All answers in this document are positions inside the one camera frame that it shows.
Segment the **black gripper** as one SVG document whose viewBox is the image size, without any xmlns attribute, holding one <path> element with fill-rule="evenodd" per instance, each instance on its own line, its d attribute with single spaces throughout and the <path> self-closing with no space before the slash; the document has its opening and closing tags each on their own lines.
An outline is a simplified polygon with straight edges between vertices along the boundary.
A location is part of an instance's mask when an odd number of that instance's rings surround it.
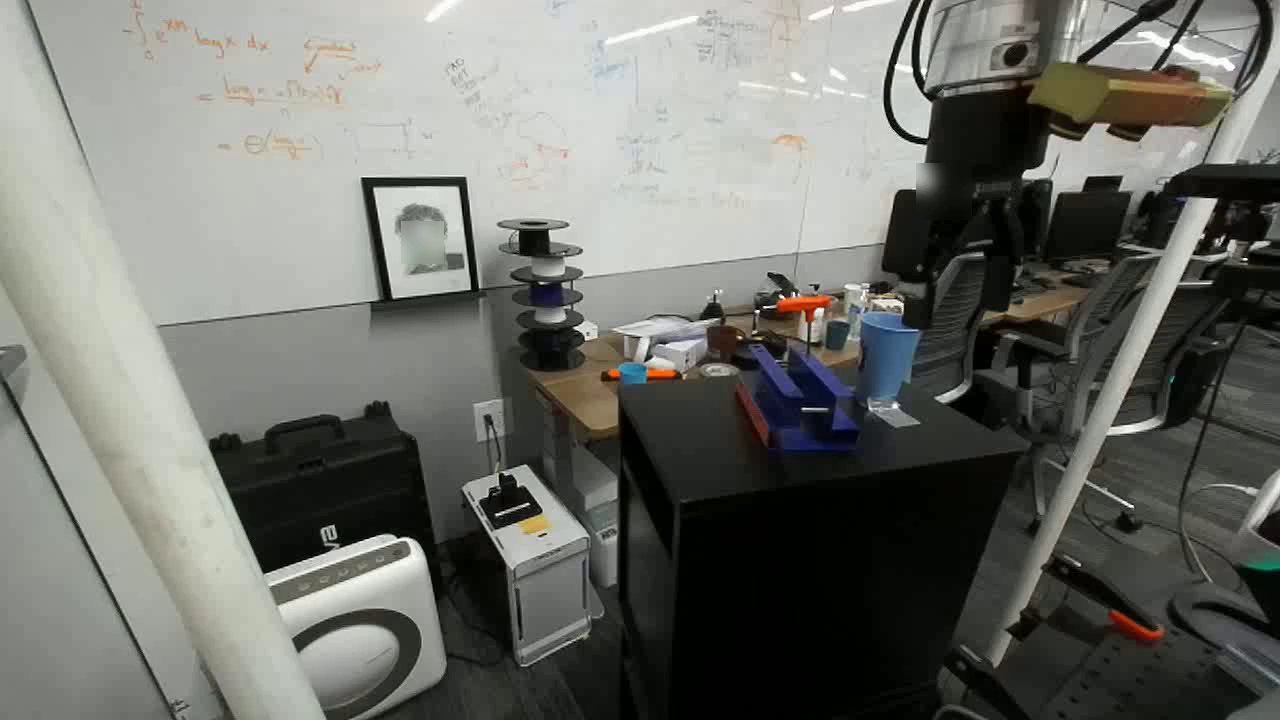
<svg viewBox="0 0 1280 720">
<path fill-rule="evenodd" d="M 939 273 L 964 252 L 964 233 L 987 214 L 986 282 L 970 319 L 1013 298 L 1023 233 L 1023 172 L 1046 159 L 1047 125 L 1030 92 L 939 96 L 929 129 L 929 172 L 937 221 L 929 227 L 929 298 L 939 298 Z"/>
</svg>

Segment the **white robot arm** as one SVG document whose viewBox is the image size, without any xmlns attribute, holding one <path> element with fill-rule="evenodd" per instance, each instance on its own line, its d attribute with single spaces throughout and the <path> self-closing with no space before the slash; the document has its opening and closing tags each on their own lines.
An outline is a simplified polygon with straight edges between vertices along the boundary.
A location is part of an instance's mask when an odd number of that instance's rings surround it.
<svg viewBox="0 0 1280 720">
<path fill-rule="evenodd" d="M 1077 47 L 1081 0 L 910 0 L 880 105 L 890 129 L 921 142 L 932 172 L 929 298 L 939 298 L 939 273 L 964 252 L 976 221 L 991 227 L 976 316 L 1013 298 L 1030 246 L 1023 181 L 1046 165 L 1052 134 L 1081 139 L 1109 129 L 1141 139 L 1153 129 L 1209 129 L 1252 86 L 1277 45 L 1277 0 L 1247 0 L 1257 32 L 1227 85 L 1177 64 L 1203 0 L 1194 0 L 1153 64 L 1103 64 L 1112 45 L 1177 3 L 1141 0 L 1121 24 Z"/>
</svg>

